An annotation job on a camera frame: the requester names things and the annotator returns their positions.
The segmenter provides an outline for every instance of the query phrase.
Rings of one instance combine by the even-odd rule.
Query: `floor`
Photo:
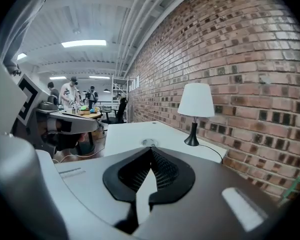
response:
[[[104,124],[104,129],[106,130],[108,128],[107,124]],[[92,132],[92,139],[93,143],[95,145],[94,150],[88,154],[85,154],[83,156],[78,155],[70,155],[68,152],[60,152],[58,151],[53,156],[53,162],[55,164],[57,163],[65,163],[65,162],[73,162],[73,161],[79,161],[79,160],[88,160],[93,158],[100,158],[104,156],[104,148],[106,145],[106,138],[107,138],[107,131],[103,134],[103,129],[99,127],[96,131]],[[86,135],[85,141],[89,141],[88,135]]]

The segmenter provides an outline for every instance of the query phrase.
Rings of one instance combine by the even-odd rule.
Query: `white lampshade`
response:
[[[209,118],[215,116],[210,86],[206,83],[185,85],[178,113],[186,116]]]

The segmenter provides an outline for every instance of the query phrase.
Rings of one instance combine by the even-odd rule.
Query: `white table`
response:
[[[184,143],[184,140],[188,136],[189,134],[159,121],[109,124],[105,141],[104,156],[112,156],[121,152],[143,147],[142,141],[145,139],[157,141],[157,146],[160,148],[179,151],[217,163],[221,162],[221,158],[210,148],[216,150],[222,158],[227,153],[226,149],[201,139],[198,139],[200,145],[205,145],[210,148],[200,145],[189,146]]]

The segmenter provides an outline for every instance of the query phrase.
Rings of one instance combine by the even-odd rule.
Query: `brick wall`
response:
[[[300,178],[300,26],[281,0],[185,0],[142,48],[138,75],[131,121],[189,132],[183,88],[207,83],[216,115],[197,135],[228,149],[224,164],[275,201]]]

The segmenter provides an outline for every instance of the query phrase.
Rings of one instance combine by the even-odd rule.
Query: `white shelving rack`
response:
[[[117,97],[117,95],[120,93],[121,97],[126,97],[128,99],[128,85],[129,85],[129,78],[125,77],[117,77],[112,75],[112,85],[111,85],[111,97],[112,102],[111,106],[118,106],[119,108],[119,99],[114,99],[114,95]],[[125,114],[123,114],[123,118],[125,118],[126,121],[128,121],[128,105],[125,107]]]

